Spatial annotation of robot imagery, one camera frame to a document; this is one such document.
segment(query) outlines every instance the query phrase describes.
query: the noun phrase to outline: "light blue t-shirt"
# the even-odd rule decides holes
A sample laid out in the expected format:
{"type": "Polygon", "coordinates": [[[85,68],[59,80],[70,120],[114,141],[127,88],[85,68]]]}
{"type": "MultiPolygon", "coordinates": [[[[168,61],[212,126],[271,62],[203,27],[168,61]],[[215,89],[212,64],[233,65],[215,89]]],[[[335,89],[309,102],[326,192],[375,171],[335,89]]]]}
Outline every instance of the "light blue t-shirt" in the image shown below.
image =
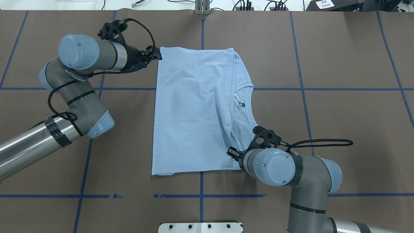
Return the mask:
{"type": "Polygon", "coordinates": [[[245,150],[257,126],[253,84],[240,56],[226,50],[161,47],[152,175],[239,170],[229,146],[245,150]]]}

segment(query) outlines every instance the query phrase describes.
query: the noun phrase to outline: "metal plate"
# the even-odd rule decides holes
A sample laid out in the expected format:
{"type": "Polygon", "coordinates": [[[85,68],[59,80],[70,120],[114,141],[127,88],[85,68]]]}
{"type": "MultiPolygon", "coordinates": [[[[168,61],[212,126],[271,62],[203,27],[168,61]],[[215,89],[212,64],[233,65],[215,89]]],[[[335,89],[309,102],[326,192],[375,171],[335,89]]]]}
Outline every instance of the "metal plate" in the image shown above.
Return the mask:
{"type": "Polygon", "coordinates": [[[242,223],[163,223],[158,233],[243,233],[242,223]]]}

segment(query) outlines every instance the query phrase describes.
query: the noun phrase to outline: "blue joint cap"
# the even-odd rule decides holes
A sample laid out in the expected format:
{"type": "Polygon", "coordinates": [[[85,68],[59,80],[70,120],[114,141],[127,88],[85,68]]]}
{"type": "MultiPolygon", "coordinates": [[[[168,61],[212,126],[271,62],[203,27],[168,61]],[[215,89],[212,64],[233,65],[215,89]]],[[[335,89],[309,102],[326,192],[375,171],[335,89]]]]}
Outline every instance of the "blue joint cap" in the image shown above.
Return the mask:
{"type": "Polygon", "coordinates": [[[287,185],[296,171],[293,158],[276,148],[260,151],[253,161],[253,169],[263,183],[272,186],[287,185]]]}
{"type": "Polygon", "coordinates": [[[60,41],[59,58],[69,68],[88,69],[96,63],[98,57],[98,43],[90,36],[67,35],[60,41]]]}
{"type": "Polygon", "coordinates": [[[342,184],[342,171],[337,163],[332,160],[318,157],[326,165],[331,176],[331,190],[330,193],[334,193],[339,190],[339,187],[342,184]]]}
{"type": "Polygon", "coordinates": [[[97,136],[112,129],[114,125],[115,122],[113,121],[111,114],[109,114],[109,111],[107,110],[98,120],[98,122],[92,127],[92,129],[88,132],[87,135],[91,139],[96,138],[97,136]]]}
{"type": "Polygon", "coordinates": [[[49,63],[47,63],[43,69],[40,71],[39,73],[39,81],[42,84],[42,86],[44,88],[46,88],[49,91],[53,91],[53,88],[50,86],[48,80],[46,79],[46,67],[49,65],[49,63]]]}

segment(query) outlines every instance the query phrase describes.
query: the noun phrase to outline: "label sticker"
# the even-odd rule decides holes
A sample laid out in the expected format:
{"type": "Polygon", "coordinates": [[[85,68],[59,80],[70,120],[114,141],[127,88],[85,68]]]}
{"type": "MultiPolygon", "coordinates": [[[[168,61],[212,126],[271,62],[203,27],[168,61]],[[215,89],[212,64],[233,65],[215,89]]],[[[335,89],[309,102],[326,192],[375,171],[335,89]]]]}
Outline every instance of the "label sticker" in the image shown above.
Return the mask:
{"type": "Polygon", "coordinates": [[[319,9],[325,9],[325,8],[330,8],[330,7],[334,7],[335,6],[332,3],[331,0],[318,1],[318,2],[316,2],[316,5],[318,5],[319,9]]]}

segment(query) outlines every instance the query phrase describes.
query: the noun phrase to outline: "black cable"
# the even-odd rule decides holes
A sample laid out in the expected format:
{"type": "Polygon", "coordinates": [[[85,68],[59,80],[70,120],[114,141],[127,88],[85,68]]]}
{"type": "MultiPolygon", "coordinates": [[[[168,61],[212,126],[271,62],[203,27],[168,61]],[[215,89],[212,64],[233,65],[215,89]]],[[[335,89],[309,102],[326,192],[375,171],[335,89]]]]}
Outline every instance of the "black cable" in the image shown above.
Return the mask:
{"type": "Polygon", "coordinates": [[[287,149],[286,152],[289,152],[292,148],[304,148],[304,147],[328,147],[328,146],[351,146],[354,142],[349,139],[336,139],[336,138],[322,138],[322,139],[311,139],[311,140],[303,140],[296,143],[293,143],[292,145],[286,144],[287,149]],[[314,143],[314,142],[345,142],[345,143],[333,143],[333,144],[317,144],[317,145],[301,145],[304,143],[314,143]]]}
{"type": "Polygon", "coordinates": [[[138,4],[144,2],[145,0],[139,0],[138,2],[132,4],[132,7],[135,8],[138,4]]]}
{"type": "Polygon", "coordinates": [[[152,40],[152,45],[155,47],[155,40],[154,40],[154,37],[152,36],[152,33],[149,31],[149,29],[145,25],[143,25],[141,22],[139,22],[138,20],[135,20],[135,19],[132,19],[132,18],[125,19],[125,23],[129,22],[129,21],[133,21],[133,22],[136,22],[137,24],[141,25],[141,27],[143,27],[148,32],[148,34],[149,34],[149,36],[151,37],[151,40],[152,40]]]}
{"type": "Polygon", "coordinates": [[[267,7],[269,6],[269,4],[270,4],[270,3],[272,3],[272,2],[274,2],[274,7],[275,7],[275,9],[276,9],[276,7],[277,7],[277,2],[276,2],[276,1],[269,1],[269,2],[267,3],[267,5],[265,6],[265,9],[264,9],[263,11],[265,11],[265,10],[267,9],[267,7]]]}
{"type": "Polygon", "coordinates": [[[167,0],[167,1],[169,1],[169,2],[192,2],[192,3],[195,3],[195,1],[190,1],[190,0],[178,0],[178,1],[167,0]]]}
{"type": "MultiPolygon", "coordinates": [[[[61,117],[61,118],[65,119],[67,121],[70,121],[70,122],[74,122],[74,121],[77,120],[77,115],[75,113],[73,113],[73,112],[58,112],[52,106],[52,96],[53,96],[53,94],[55,92],[57,92],[59,89],[62,89],[64,87],[66,87],[66,86],[69,86],[70,84],[77,83],[77,82],[78,82],[77,80],[73,80],[71,82],[65,83],[65,84],[63,84],[63,85],[61,85],[61,86],[53,89],[50,92],[49,97],[48,97],[48,106],[49,106],[49,109],[55,114],[55,115],[52,116],[52,118],[61,117]]],[[[41,122],[37,123],[36,125],[34,125],[33,127],[31,127],[30,129],[33,129],[34,127],[36,127],[36,126],[38,126],[38,125],[40,125],[42,123],[44,123],[44,121],[41,121],[41,122]]]]}
{"type": "Polygon", "coordinates": [[[285,1],[283,2],[283,5],[284,5],[283,11],[286,11],[286,4],[285,4],[285,2],[287,2],[287,0],[285,0],[285,1]]]}
{"type": "Polygon", "coordinates": [[[233,7],[233,9],[232,10],[234,10],[235,8],[236,8],[236,6],[237,6],[237,4],[240,2],[240,10],[242,10],[242,6],[241,6],[241,3],[243,2],[243,8],[244,8],[244,4],[245,4],[245,2],[244,2],[244,0],[239,0],[238,2],[236,2],[235,4],[234,4],[234,7],[233,7]]]}

